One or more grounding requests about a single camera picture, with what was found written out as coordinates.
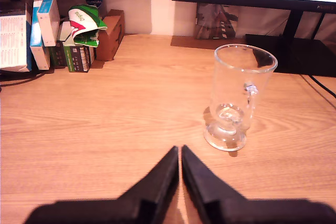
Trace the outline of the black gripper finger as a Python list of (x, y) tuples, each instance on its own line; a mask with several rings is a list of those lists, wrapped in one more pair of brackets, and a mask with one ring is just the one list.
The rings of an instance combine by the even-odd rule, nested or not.
[(187, 146), (182, 146), (182, 176), (203, 223), (224, 223), (221, 204), (232, 199), (247, 201), (242, 194), (217, 177)]
[(179, 149), (173, 146), (149, 173), (118, 199), (115, 223), (162, 223), (179, 183)]

